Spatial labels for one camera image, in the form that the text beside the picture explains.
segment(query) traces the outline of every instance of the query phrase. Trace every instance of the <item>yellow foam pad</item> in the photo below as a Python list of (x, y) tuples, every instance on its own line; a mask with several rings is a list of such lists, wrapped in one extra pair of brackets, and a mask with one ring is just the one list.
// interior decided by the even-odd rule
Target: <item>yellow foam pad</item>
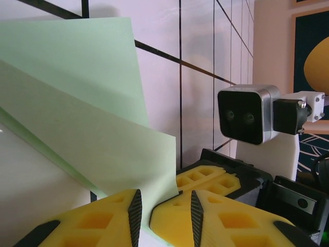
[(205, 190), (193, 192), (192, 221), (200, 247), (294, 246), (273, 224), (288, 220)]
[[(40, 247), (136, 247), (141, 222), (140, 190), (125, 190), (57, 215), (49, 221), (59, 225), (42, 241)], [(36, 227), (17, 246), (37, 246), (31, 240), (42, 233)]]
[(198, 166), (176, 176), (176, 196), (153, 209), (150, 227), (159, 237), (176, 247), (194, 246), (191, 222), (191, 191), (205, 189), (226, 196), (241, 188), (235, 174), (216, 166)]
[(176, 176), (178, 190), (205, 189), (226, 196), (241, 188), (235, 174), (217, 166), (198, 166)]

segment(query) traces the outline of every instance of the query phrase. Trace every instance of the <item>black cable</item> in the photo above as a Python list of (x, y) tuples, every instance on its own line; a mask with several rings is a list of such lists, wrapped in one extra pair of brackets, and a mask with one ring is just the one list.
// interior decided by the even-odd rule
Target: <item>black cable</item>
[(318, 185), (319, 185), (319, 177), (317, 175), (318, 164), (319, 164), (320, 161), (322, 161), (326, 158), (329, 158), (329, 152), (317, 157), (314, 160), (314, 162), (312, 164), (312, 167), (311, 167), (311, 173), (312, 173), (312, 175), (313, 175), (313, 177), (314, 177), (314, 179), (315, 179), (315, 181)]

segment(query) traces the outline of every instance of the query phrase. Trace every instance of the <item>light green paper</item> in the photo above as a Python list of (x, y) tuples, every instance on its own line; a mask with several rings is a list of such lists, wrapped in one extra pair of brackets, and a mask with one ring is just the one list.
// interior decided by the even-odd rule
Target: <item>light green paper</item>
[(100, 191), (94, 184), (92, 184), (83, 175), (77, 172), (69, 163), (63, 160), (58, 154), (47, 147), (41, 140), (39, 140), (35, 135), (33, 135), (28, 129), (16, 121), (12, 116), (10, 116), (2, 107), (0, 107), (0, 122), (7, 126), (13, 133), (18, 135), (29, 145), (42, 153), (47, 159), (57, 164), (65, 172), (71, 175), (73, 178), (78, 180), (85, 187), (89, 188), (93, 193), (97, 194), (99, 197), (106, 197), (102, 191)]
[(156, 204), (178, 194), (175, 137), (96, 108), (5, 62), (0, 88), (0, 106), (106, 195), (141, 189), (143, 227)]
[(6, 63), (148, 127), (129, 18), (4, 22), (0, 33)]

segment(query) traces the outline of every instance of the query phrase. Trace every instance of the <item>yellow circle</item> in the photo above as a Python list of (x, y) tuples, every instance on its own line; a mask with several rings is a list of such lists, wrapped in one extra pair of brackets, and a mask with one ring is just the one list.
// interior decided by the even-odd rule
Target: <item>yellow circle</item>
[(304, 64), (304, 74), (315, 91), (329, 94), (329, 37), (310, 52)]

